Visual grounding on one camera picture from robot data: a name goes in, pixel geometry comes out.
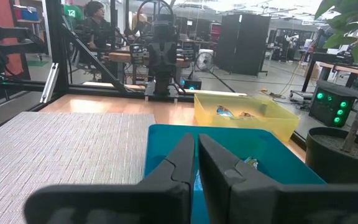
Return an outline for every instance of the floor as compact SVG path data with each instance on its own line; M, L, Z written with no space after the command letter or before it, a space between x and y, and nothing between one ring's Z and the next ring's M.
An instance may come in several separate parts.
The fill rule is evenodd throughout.
M104 96L65 95L40 112L153 114L158 124L197 125L193 103L145 102L144 100ZM305 161L306 152L293 141L285 143Z
M27 58L36 60L36 55L27 55ZM45 57L44 60L51 61L51 58ZM30 75L32 80L45 81L47 74L52 62L44 65L43 67L30 67ZM323 126L319 121L308 116L307 111L299 110L296 105L292 105L289 102L290 90L301 90L304 82L305 67L298 65L297 63L285 63L277 61L265 60L263 70L268 71L267 75L260 73L258 77L249 75L229 74L228 72L220 69L215 69L214 74L221 79L225 84L229 85L234 91L238 93L246 93L250 96L262 96L268 97L259 92L259 90L266 89L268 93L272 92L275 94L281 94L285 99L276 99L283 107L291 111L300 117L300 123L296 132L306 138L308 130L310 128ZM85 72L84 70L77 70L72 67L74 71L72 73L72 83L80 84L93 79L93 75ZM146 73L146 68L140 67L138 69L140 73ZM191 68L183 69L182 75L186 76L190 74ZM197 77L202 80L202 90L213 90L213 91L230 91L220 80L214 75L208 72L196 72ZM338 78L334 77L333 74L329 77L332 82L344 85L347 77ZM131 78L127 79L128 83L132 83ZM307 91L314 91L315 81L309 82ZM355 112L351 112L347 120L347 124L350 125L355 116ZM344 126L343 129L349 129L349 126Z

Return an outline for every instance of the green jersey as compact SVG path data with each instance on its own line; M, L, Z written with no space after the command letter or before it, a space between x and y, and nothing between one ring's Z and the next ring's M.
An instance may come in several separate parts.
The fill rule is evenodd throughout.
M84 14L78 6L65 5L65 14L79 21L84 19Z

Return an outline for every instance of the potted plant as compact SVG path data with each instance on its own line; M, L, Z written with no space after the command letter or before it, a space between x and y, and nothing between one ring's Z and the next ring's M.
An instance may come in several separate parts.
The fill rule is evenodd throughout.
M358 38L346 34L358 30L358 0L323 0L315 19L326 11L340 15L328 20L334 34L324 48L355 44L352 55L358 62ZM306 138L306 164L328 183L358 183L358 111L350 131L313 128Z

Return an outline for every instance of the blue box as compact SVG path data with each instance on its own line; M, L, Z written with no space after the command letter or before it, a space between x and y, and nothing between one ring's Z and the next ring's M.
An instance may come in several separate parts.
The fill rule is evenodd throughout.
M28 10L21 10L22 13L22 19L28 20L28 21L39 21L39 17L37 14L37 11L30 12Z
M299 158L268 131L242 128L215 128L200 126L176 126L155 124L149 128L146 177L175 148L186 133L193 133L196 149L198 134L207 134L240 159L252 156L258 160L258 170L281 184L325 184ZM198 172L196 151L195 172ZM200 180L196 179L193 196L192 223L209 223Z

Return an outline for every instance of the soil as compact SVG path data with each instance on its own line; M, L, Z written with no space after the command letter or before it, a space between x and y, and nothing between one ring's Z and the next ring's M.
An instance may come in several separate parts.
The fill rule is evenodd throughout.
M358 159L358 144L354 144L352 151L350 153L347 153L341 150L341 147L344 142L343 138L325 136L321 134L314 135L313 138L332 150Z

